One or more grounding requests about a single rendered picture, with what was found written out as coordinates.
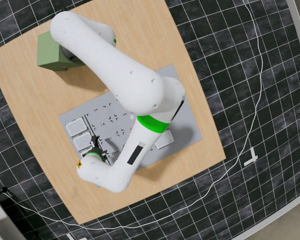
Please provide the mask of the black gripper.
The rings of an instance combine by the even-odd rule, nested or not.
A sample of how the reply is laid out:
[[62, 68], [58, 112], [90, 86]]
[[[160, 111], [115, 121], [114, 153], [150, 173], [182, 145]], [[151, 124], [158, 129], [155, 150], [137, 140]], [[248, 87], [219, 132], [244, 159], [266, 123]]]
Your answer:
[[[102, 153], [107, 153], [107, 150], [102, 151], [102, 150], [99, 148], [99, 145], [98, 145], [98, 138], [99, 138], [99, 135], [98, 135], [98, 136], [93, 135], [93, 136], [91, 137], [91, 141], [90, 141], [89, 143], [92, 145], [92, 149], [98, 149], [98, 150], [100, 150]], [[106, 155], [104, 155], [104, 161], [103, 161], [103, 162], [105, 162], [106, 159], [107, 159], [107, 157], [106, 157]]]

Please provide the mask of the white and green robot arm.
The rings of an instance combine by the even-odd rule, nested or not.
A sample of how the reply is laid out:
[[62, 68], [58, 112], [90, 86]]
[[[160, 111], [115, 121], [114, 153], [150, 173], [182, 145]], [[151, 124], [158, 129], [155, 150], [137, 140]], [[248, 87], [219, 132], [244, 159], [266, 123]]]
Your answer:
[[103, 162], [106, 153], [90, 149], [82, 154], [76, 167], [82, 180], [121, 193], [183, 105], [184, 87], [116, 49], [116, 35], [110, 26], [67, 11], [66, 7], [52, 19], [50, 32], [68, 60], [82, 60], [121, 106], [137, 116], [113, 166]]

